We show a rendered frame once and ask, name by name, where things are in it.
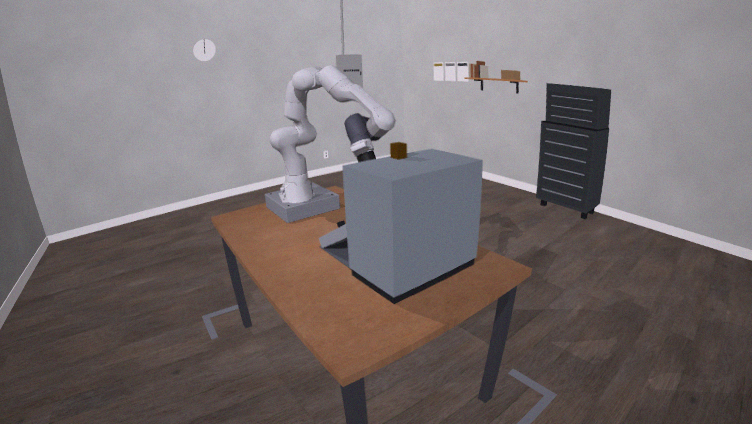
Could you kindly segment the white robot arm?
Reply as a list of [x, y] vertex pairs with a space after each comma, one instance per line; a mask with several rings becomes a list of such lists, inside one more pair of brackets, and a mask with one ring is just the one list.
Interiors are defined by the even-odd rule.
[[315, 196], [311, 182], [307, 180], [306, 158], [297, 153], [296, 147], [309, 144], [316, 139], [316, 129], [306, 115], [306, 101], [308, 91], [320, 87], [324, 87], [338, 102], [358, 102], [371, 115], [368, 118], [355, 113], [345, 120], [345, 129], [351, 146], [362, 142], [351, 147], [355, 157], [367, 151], [374, 151], [371, 141], [379, 140], [394, 128], [396, 122], [390, 110], [382, 106], [360, 85], [348, 80], [335, 66], [310, 67], [296, 72], [287, 85], [284, 105], [284, 115], [292, 120], [292, 126], [274, 130], [270, 135], [270, 143], [283, 156], [286, 168], [282, 187], [284, 190], [280, 188], [279, 193], [282, 203], [302, 203]]

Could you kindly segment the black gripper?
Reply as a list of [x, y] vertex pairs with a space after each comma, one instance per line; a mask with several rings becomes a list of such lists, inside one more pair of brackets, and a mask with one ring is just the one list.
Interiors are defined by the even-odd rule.
[[374, 151], [367, 151], [357, 156], [358, 162], [376, 159]]

